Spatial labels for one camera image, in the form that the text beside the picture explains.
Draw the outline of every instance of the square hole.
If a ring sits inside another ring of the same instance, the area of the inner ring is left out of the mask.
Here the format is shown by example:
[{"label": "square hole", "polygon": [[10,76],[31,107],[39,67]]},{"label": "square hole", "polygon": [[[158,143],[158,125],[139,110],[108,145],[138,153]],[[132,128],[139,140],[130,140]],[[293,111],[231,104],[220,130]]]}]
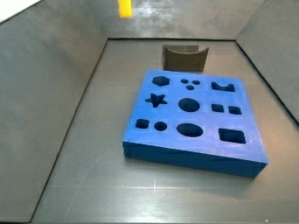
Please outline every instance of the square hole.
[{"label": "square hole", "polygon": [[224,108],[219,104],[211,104],[211,110],[215,111],[215,112],[220,112],[220,113],[224,112]]},{"label": "square hole", "polygon": [[246,144],[246,136],[242,130],[219,129],[219,140],[235,144]]},{"label": "square hole", "polygon": [[240,112],[240,108],[239,108],[239,107],[228,106],[228,112],[230,112],[232,115],[242,115],[242,112]]},{"label": "square hole", "polygon": [[148,120],[146,120],[146,119],[138,119],[136,122],[135,122],[135,126],[136,126],[139,129],[146,130],[146,129],[148,128],[148,123],[150,123]]}]

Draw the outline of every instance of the blue foam block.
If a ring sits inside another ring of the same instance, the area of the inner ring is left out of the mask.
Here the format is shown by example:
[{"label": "blue foam block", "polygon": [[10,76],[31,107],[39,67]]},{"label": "blue foam block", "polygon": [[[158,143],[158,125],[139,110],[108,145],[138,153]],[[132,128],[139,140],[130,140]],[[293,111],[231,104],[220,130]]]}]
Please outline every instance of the blue foam block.
[{"label": "blue foam block", "polygon": [[126,157],[254,178],[269,163],[240,79],[148,70]]}]

